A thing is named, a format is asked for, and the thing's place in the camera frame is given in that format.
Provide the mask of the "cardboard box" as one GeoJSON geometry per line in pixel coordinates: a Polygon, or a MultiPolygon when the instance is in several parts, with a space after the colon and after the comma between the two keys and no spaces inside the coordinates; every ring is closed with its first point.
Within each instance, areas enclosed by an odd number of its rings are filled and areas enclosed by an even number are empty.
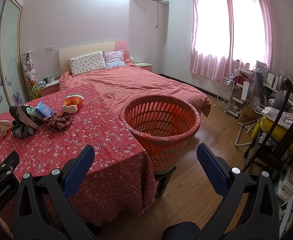
{"type": "Polygon", "coordinates": [[[260,118],[260,114],[256,113],[253,108],[244,106],[238,118],[238,124],[244,124],[258,118],[260,118]]]}

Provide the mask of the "dark red cloth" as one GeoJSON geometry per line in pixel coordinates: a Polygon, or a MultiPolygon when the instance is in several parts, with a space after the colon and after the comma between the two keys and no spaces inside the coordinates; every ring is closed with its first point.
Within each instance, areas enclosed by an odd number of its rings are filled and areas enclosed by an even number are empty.
{"type": "Polygon", "coordinates": [[[71,114],[63,112],[62,114],[54,113],[53,116],[44,118],[44,124],[55,132],[60,132],[68,127],[73,121],[71,114]]]}

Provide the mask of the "pink striped pillow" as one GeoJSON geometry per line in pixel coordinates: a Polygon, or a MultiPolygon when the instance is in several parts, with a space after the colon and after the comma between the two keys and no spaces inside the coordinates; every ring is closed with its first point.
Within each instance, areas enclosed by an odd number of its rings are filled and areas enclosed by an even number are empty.
{"type": "Polygon", "coordinates": [[[124,62],[124,50],[119,51],[103,51],[103,57],[106,65],[106,69],[112,69],[116,67],[125,66],[124,62]]]}

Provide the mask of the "right pink nightstand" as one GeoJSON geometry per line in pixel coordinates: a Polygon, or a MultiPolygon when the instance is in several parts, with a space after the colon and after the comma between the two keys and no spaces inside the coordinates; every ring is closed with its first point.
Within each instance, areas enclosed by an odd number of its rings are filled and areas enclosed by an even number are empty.
{"type": "Polygon", "coordinates": [[[140,62],[140,63],[135,63],[136,66],[143,68],[147,71],[152,72],[152,64],[145,63],[145,62],[140,62]]]}

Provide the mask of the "mint green cloth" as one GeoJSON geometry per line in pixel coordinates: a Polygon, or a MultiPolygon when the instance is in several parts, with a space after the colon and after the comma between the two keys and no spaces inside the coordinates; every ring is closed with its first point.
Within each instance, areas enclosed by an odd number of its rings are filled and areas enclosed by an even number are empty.
{"type": "Polygon", "coordinates": [[[34,108],[34,107],[29,107],[29,106],[26,107],[26,111],[29,116],[32,116],[34,118],[38,118],[38,115],[35,110],[36,110],[36,108],[34,108]]]}

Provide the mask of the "red floral tablecloth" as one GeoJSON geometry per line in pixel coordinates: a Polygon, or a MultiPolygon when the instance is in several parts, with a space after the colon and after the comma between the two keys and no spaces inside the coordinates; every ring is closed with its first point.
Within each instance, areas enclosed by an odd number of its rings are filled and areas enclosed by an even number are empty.
{"type": "Polygon", "coordinates": [[[60,132],[41,125],[29,137],[0,135],[0,163],[10,152],[19,154],[15,176],[48,174],[75,158],[86,145],[95,159],[77,194],[70,199],[76,212],[87,222],[102,225],[122,209],[141,215],[155,200],[156,181],[146,151],[113,113],[94,85],[82,85],[41,98],[61,113],[64,98],[72,93],[84,100],[72,123],[60,132]]]}

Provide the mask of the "beige pink headboard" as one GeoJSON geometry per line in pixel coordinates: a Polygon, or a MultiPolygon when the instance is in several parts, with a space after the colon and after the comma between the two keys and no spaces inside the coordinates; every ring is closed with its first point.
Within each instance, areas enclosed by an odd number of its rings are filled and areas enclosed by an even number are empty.
{"type": "Polygon", "coordinates": [[[83,44],[79,46],[59,50],[59,62],[61,74],[71,70],[69,59],[86,55],[97,51],[119,51],[124,50],[124,59],[129,59],[129,47],[127,41],[109,41],[83,44]]]}

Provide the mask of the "orange plastic laundry basket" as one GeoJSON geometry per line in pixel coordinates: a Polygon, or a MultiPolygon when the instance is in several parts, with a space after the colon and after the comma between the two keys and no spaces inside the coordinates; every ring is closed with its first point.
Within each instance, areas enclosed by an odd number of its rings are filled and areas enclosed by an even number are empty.
{"type": "Polygon", "coordinates": [[[146,150],[155,174],[165,174],[200,128],[200,115],[174,96],[151,94],[127,102],[120,119],[146,150]]]}

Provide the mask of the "bed with salmon duvet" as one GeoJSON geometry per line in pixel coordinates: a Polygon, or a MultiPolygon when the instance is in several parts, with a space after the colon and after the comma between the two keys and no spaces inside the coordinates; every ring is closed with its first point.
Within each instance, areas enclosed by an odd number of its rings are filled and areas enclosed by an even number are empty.
{"type": "Polygon", "coordinates": [[[211,110],[209,98],[200,90],[154,74],[132,63],[123,67],[94,70],[78,76],[72,76],[67,71],[59,79],[60,90],[82,85],[94,85],[116,115],[120,115],[123,105],[128,101],[150,94],[170,95],[185,100],[206,117],[211,110]]]}

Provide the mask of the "blue tissue pack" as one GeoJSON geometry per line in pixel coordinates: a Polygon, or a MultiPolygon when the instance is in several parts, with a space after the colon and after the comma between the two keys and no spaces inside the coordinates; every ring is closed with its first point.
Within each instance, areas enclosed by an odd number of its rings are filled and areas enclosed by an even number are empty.
{"type": "Polygon", "coordinates": [[[36,108],[35,112],[37,115],[39,115],[42,118],[51,117],[54,115],[54,111],[51,110],[50,107],[48,107],[45,103],[40,102],[36,108]]]}

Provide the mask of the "dark floral cloth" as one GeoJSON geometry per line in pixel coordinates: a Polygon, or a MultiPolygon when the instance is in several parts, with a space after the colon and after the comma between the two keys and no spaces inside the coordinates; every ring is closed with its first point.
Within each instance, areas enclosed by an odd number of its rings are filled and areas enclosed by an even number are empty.
{"type": "MultiPolygon", "coordinates": [[[[27,106],[29,106],[29,105],[21,105],[20,106],[25,114],[27,114],[27,111],[26,111],[27,106]]],[[[9,112],[10,112],[11,116],[14,118],[14,120],[12,122],[12,125],[13,125],[12,126],[12,133],[13,133],[14,137],[25,138],[25,137],[28,137],[28,136],[34,134],[34,132],[37,129],[34,129],[33,127],[30,127],[30,126],[26,126],[23,122],[21,122],[18,119],[17,106],[10,106],[9,112]]],[[[32,119],[32,121],[34,123],[36,123],[38,126],[40,126],[42,124],[43,118],[40,117],[39,115],[38,115],[38,118],[34,118],[29,115],[28,115],[28,117],[30,119],[32,119]]]]}

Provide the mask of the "green yellow plush toy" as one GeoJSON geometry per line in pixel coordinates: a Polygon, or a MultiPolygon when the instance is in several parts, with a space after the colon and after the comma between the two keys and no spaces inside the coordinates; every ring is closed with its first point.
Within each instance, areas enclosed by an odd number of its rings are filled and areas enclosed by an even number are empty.
{"type": "Polygon", "coordinates": [[[38,98],[41,97],[40,89],[39,89],[39,86],[37,84],[32,86],[31,97],[33,99],[38,99],[38,98]]]}

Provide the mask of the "red instant noodle cup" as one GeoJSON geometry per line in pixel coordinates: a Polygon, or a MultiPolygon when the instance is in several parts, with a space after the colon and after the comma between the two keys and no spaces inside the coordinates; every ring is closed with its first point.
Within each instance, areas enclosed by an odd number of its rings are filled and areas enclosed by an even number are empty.
{"type": "Polygon", "coordinates": [[[78,93],[67,95],[63,100],[63,112],[70,114],[76,113],[84,99],[84,96],[78,93]]]}

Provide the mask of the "left pink nightstand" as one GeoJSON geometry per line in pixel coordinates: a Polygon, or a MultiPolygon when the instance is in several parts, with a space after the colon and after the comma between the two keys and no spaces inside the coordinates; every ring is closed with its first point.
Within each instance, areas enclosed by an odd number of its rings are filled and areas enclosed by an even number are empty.
{"type": "Polygon", "coordinates": [[[40,88],[40,95],[46,96],[52,93],[56,93],[59,91],[59,80],[54,80],[52,83],[48,83],[44,85],[44,87],[40,88]]]}

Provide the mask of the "floral white pillow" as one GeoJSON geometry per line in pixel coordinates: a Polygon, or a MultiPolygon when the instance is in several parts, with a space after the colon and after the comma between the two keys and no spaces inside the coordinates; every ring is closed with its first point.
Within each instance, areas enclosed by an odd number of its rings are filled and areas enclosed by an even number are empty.
{"type": "Polygon", "coordinates": [[[101,51],[69,59],[72,76],[106,68],[101,51]]]}

